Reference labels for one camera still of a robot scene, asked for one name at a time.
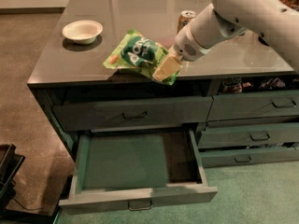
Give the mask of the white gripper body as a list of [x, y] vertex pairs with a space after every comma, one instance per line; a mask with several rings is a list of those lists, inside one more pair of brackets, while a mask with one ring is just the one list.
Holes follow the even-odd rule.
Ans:
[[194, 62], [209, 53], [211, 38], [206, 26], [188, 24], [176, 35], [169, 53], [181, 61]]

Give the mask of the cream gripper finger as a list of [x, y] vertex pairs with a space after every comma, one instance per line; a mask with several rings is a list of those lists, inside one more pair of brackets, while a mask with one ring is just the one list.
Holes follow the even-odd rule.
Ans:
[[173, 54], [168, 54], [155, 69], [152, 77], [157, 81], [163, 81], [178, 72], [180, 68], [181, 58]]

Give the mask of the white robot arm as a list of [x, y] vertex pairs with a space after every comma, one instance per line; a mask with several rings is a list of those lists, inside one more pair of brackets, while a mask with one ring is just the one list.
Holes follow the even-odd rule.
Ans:
[[299, 12], [279, 0], [211, 0], [175, 37], [153, 77], [163, 81], [218, 43], [251, 30], [293, 70], [299, 70]]

